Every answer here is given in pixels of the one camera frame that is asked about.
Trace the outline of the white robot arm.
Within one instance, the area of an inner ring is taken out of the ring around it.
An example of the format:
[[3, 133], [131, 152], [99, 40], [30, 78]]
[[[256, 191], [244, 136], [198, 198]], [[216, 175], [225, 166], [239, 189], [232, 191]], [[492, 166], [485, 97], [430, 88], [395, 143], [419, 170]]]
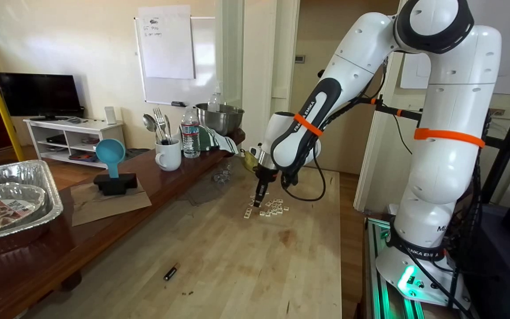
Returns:
[[483, 122], [501, 62], [501, 33], [478, 25], [467, 0], [407, 0], [393, 16], [359, 16], [301, 110], [269, 118], [256, 177], [260, 184], [274, 179], [285, 188], [295, 184], [325, 126], [357, 102], [395, 51], [426, 55], [430, 72], [391, 244], [437, 260], [455, 202], [483, 147]]

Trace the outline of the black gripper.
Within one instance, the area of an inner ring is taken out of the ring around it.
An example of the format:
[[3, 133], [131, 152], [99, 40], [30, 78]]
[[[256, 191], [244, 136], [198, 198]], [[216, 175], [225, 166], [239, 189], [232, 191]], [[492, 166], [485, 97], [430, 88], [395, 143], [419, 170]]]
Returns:
[[253, 198], [253, 207], [260, 207], [260, 204], [265, 202], [267, 198], [267, 184], [274, 180], [274, 172], [265, 168], [265, 166], [258, 166], [255, 170], [255, 175], [258, 179], [256, 189], [255, 189], [255, 198]]

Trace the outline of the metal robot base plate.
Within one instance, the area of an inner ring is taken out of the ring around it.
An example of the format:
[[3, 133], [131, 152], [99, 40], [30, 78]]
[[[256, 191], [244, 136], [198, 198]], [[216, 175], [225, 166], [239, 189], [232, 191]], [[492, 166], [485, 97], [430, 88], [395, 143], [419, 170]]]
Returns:
[[389, 246], [375, 258], [375, 269], [407, 299], [457, 310], [471, 308], [464, 278], [455, 273], [448, 257], [425, 260]]

